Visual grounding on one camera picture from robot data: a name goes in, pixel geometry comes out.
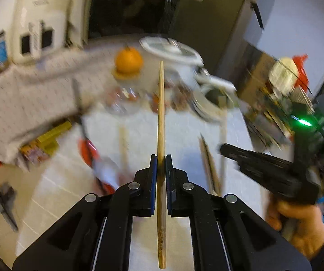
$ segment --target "pot lid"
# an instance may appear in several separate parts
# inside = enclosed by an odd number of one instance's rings
[[[199,53],[174,39],[144,37],[140,44],[148,53],[167,60],[201,67],[204,65]]]

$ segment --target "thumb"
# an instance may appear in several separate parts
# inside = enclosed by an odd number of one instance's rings
[[[278,201],[276,208],[281,215],[299,220],[309,219],[315,212],[314,205],[298,205],[285,201]]]

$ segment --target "table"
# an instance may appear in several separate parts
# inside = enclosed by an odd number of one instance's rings
[[[120,168],[120,125],[127,129],[128,164],[131,172],[147,168],[151,154],[157,154],[158,117],[145,107],[132,116],[121,117],[108,114],[98,105],[84,119],[87,134],[99,154],[110,157]],[[217,153],[221,142],[252,149],[243,116],[238,108],[226,111],[226,121],[220,124],[207,123],[191,110],[169,110],[165,123],[166,154],[172,155],[175,168],[186,171],[191,182],[207,188],[199,147],[199,137],[202,134],[220,174],[223,195],[237,195],[258,215],[262,215],[260,186],[236,170],[232,160]],[[78,197],[82,198],[94,190],[92,171],[83,163],[78,153],[77,141],[80,137],[80,127],[76,126],[62,141],[60,150],[50,160],[48,168],[42,174],[40,185],[33,193],[32,201],[35,204],[29,205],[30,209],[22,220],[30,228],[34,227],[35,233],[42,234],[74,205]],[[69,200],[61,190],[68,193]],[[166,229],[166,270],[194,270],[189,219],[168,216]],[[156,215],[152,218],[134,218],[129,269],[158,270]]]

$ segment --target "silver screw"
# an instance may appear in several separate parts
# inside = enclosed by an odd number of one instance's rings
[[[132,189],[132,190],[134,190],[134,189],[139,189],[139,183],[133,181],[133,182],[131,182],[131,183],[128,185],[128,187],[129,187],[129,189]]]
[[[226,201],[233,204],[233,203],[237,202],[237,197],[235,195],[227,195]]]
[[[193,184],[190,183],[190,182],[185,182],[182,187],[185,189],[185,190],[191,190],[193,189]]]
[[[87,194],[84,199],[86,202],[91,203],[96,200],[96,195],[95,194]]]

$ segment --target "white appliance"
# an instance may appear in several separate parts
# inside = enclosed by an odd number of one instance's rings
[[[16,0],[11,31],[14,63],[37,60],[64,46],[70,0]]]
[[[144,49],[144,66],[141,70],[149,77],[158,78],[160,61],[163,60],[164,70],[177,71],[182,81],[192,90],[198,87],[194,75],[203,61],[194,49],[180,44],[173,39],[161,37],[144,37],[140,40]]]

